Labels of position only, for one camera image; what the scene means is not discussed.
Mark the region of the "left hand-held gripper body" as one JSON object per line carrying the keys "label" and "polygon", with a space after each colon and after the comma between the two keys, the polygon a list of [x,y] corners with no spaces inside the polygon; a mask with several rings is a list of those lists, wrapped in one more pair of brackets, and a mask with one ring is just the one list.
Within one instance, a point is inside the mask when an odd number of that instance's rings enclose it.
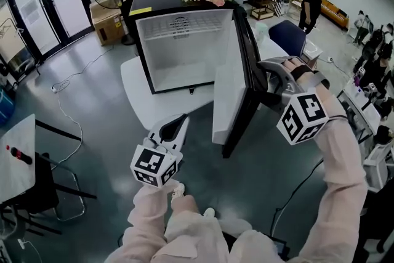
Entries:
{"label": "left hand-held gripper body", "polygon": [[184,141],[156,143],[145,137],[138,145],[131,162],[135,179],[145,185],[162,188],[179,171]]}

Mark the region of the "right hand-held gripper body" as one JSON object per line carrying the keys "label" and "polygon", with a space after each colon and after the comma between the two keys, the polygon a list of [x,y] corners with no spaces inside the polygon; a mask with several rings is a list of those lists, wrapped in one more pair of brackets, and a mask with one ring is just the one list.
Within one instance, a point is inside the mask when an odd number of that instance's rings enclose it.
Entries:
{"label": "right hand-held gripper body", "polygon": [[271,109],[281,115],[276,127],[291,145],[313,139],[328,121],[328,114],[316,92],[319,84],[329,86],[318,71],[301,85],[286,71],[270,74],[270,87],[275,96]]}

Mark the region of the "person's right hand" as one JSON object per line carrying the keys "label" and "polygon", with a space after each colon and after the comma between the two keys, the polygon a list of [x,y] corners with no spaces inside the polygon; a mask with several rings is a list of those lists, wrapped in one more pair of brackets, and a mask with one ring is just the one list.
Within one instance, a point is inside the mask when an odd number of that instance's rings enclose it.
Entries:
{"label": "person's right hand", "polygon": [[319,85],[326,89],[330,88],[329,81],[320,71],[312,70],[298,57],[286,59],[282,64],[289,70],[291,76],[303,90],[307,91]]}

